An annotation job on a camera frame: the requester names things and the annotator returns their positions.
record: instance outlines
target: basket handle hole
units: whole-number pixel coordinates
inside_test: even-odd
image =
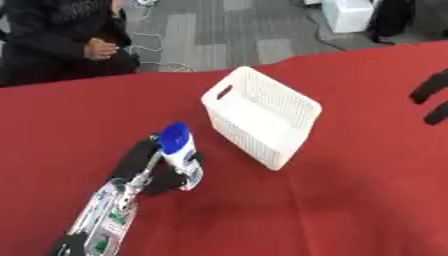
[[[222,99],[224,96],[226,96],[231,90],[233,89],[233,85],[229,85],[226,87],[226,89],[224,89],[222,92],[218,93],[218,97],[217,99],[220,100]]]

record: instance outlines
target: hand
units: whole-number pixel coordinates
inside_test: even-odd
[[[107,60],[117,53],[118,47],[115,44],[93,38],[84,46],[84,57],[90,60]]]
[[[123,0],[112,0],[112,12],[116,15],[120,13],[121,8],[123,8]]]

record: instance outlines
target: white box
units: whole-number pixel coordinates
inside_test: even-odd
[[[213,128],[271,170],[308,138],[322,107],[249,67],[240,67],[202,97]]]
[[[368,0],[323,0],[322,10],[334,33],[352,33],[367,29],[374,7]]]

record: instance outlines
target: blue bottle cap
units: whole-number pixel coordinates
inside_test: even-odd
[[[174,154],[187,144],[190,137],[190,129],[184,123],[174,123],[160,134],[160,145],[165,154]]]

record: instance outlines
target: black jacket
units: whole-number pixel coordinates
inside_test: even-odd
[[[3,48],[8,79],[58,72],[84,59],[84,45],[102,38],[130,45],[125,17],[114,18],[111,0],[6,0],[10,33]]]

